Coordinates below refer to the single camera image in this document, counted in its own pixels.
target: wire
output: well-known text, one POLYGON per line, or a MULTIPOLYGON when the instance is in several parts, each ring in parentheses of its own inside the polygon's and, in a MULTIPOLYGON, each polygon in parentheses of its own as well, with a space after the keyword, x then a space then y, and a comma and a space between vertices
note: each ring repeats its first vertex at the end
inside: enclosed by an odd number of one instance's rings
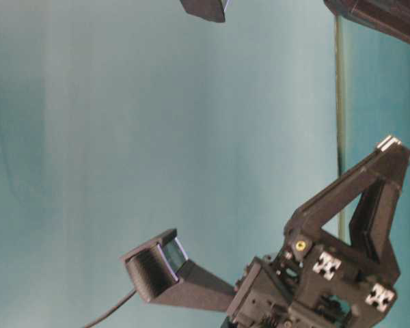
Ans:
POLYGON ((111 309, 109 309, 105 314, 103 314, 102 316, 99 316, 96 320, 94 320, 94 321, 90 322, 89 324, 83 326, 83 328, 90 328, 90 327, 93 327, 93 326, 97 325, 98 323, 101 323, 102 321, 104 321, 104 319, 108 318, 111 314, 113 314, 115 311, 117 311, 120 306, 122 306, 127 301, 129 301, 129 299, 132 296, 134 296, 136 292, 137 291, 135 289, 132 289, 125 297, 120 299, 119 302, 117 304, 115 304, 111 309))

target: yellow screw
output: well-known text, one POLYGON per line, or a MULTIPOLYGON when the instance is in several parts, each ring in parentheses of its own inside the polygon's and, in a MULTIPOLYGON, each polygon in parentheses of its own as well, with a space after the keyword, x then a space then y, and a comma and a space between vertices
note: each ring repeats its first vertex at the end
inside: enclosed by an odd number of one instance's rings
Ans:
POLYGON ((296 250, 297 251, 303 251, 305 248, 307 248, 307 243, 305 241, 298 241, 296 243, 296 250))

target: teal wall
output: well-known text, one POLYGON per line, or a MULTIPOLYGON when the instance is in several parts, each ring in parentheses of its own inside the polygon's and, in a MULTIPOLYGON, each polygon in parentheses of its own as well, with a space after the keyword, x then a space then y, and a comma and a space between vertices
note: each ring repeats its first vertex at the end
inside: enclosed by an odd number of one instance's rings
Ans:
MULTIPOLYGON (((410 45, 340 21, 344 70, 345 166, 393 134, 410 147, 410 45)), ((410 327, 410 167, 391 232, 402 275, 398 302, 379 326, 410 327)))
MULTIPOLYGON (((336 178, 333 16, 237 1, 0 0, 0 327, 80 327, 131 288, 119 257, 177 227, 229 282, 336 178)), ((100 327, 219 327, 143 305, 100 327)))

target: gripper jaw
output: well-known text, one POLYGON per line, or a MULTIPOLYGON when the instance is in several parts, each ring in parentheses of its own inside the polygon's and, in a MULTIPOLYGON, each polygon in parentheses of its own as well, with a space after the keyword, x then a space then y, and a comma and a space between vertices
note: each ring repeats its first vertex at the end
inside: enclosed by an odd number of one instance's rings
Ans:
POLYGON ((409 163, 410 149, 397 138, 386 137, 372 154, 296 209, 284 229, 288 242, 300 235, 310 243, 334 241, 322 227, 361 195, 349 224, 351 246, 336 239, 336 247, 393 284, 400 271, 389 234, 409 163))

